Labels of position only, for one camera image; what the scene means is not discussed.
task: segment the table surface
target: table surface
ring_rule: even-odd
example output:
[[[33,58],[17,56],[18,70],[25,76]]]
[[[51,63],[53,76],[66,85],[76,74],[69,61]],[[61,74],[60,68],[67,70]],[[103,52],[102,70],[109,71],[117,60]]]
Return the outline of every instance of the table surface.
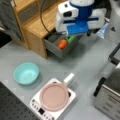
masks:
[[[46,60],[10,42],[0,49],[0,80],[30,108],[31,98],[51,78],[57,78],[62,82],[72,72],[75,74],[75,80],[70,88],[75,91],[77,97],[59,120],[110,120],[94,107],[93,93],[100,78],[107,78],[115,69],[108,61],[108,56],[116,46],[115,43],[101,39],[97,35],[83,36],[64,59],[49,53]],[[15,68],[25,62],[33,62],[40,68],[40,76],[31,86],[19,85],[13,77]]]

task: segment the wooden cabinet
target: wooden cabinet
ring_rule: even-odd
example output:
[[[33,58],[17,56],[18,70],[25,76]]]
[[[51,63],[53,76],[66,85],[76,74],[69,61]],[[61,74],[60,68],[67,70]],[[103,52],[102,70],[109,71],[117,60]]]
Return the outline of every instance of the wooden cabinet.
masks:
[[[43,27],[39,15],[43,1],[0,0],[0,27],[20,45],[47,58],[45,38],[49,33]],[[43,6],[42,18],[50,32],[55,27],[60,2],[63,0],[46,0]]]

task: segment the white robot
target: white robot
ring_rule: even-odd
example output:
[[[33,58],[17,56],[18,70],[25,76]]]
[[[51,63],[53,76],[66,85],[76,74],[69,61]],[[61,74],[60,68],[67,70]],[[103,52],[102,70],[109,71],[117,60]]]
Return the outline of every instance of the white robot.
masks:
[[[94,9],[94,0],[68,0],[58,5],[56,31],[82,35],[104,25],[106,9]]]

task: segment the wooden drawer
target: wooden drawer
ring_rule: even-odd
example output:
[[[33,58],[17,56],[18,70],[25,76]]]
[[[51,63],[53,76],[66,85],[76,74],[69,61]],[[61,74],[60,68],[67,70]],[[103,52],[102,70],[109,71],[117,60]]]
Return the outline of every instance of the wooden drawer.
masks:
[[[38,14],[39,14],[39,6],[38,6],[38,3],[35,2],[34,4],[30,5],[28,8],[21,11],[18,14],[18,16],[21,24],[23,24]]]
[[[55,54],[59,58],[63,58],[67,53],[76,45],[77,41],[81,38],[81,36],[75,37],[75,39],[67,45],[63,50],[59,49],[57,46],[62,38],[65,38],[64,35],[48,35],[45,38],[46,48]]]

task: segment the teal bowl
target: teal bowl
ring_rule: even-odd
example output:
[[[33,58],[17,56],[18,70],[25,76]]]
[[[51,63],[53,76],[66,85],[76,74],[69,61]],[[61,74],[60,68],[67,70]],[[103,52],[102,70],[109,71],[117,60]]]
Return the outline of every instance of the teal bowl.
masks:
[[[24,63],[19,65],[14,72],[14,79],[17,83],[22,85],[33,84],[40,73],[37,65],[33,63]]]

